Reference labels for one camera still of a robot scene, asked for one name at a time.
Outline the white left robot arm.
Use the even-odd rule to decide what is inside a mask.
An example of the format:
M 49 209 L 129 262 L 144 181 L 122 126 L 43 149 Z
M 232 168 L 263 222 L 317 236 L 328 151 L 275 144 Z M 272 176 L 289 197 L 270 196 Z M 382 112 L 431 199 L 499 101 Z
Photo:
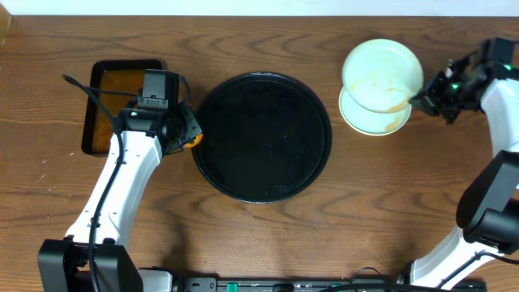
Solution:
M 165 268 L 136 268 L 127 251 L 144 190 L 162 157 L 194 146 L 201 128 L 189 105 L 124 108 L 114 117 L 109 154 L 94 190 L 63 239 L 38 253 L 46 291 L 177 291 Z

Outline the orange green sponge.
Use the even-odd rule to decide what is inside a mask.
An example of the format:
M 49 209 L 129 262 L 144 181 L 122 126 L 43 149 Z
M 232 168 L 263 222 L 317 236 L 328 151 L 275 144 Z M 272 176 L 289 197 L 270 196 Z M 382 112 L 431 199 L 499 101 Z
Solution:
M 189 143 L 185 143 L 183 145 L 184 148 L 194 148 L 203 138 L 202 134 L 197 135 L 192 141 Z

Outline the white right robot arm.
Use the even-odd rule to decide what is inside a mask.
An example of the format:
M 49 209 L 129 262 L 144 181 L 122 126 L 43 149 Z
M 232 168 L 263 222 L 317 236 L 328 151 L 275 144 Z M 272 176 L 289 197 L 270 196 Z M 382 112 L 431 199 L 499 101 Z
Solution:
M 480 110 L 490 130 L 493 158 L 461 196 L 454 229 L 397 280 L 450 290 L 491 260 L 507 262 L 518 249 L 518 69 L 510 57 L 483 57 L 475 64 L 463 58 L 410 104 L 447 123 L 462 110 Z

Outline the green plate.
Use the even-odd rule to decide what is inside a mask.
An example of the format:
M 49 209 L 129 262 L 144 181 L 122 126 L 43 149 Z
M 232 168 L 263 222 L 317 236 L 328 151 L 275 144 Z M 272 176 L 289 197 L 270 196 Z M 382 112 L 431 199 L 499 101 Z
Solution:
M 341 89 L 338 105 L 346 123 L 364 135 L 390 135 L 402 128 L 411 115 L 411 107 L 409 105 L 396 113 L 381 114 L 371 112 L 354 101 L 346 86 L 343 86 Z
M 374 39 L 357 45 L 345 59 L 342 81 L 353 100 L 379 114 L 403 110 L 423 86 L 422 65 L 401 43 Z

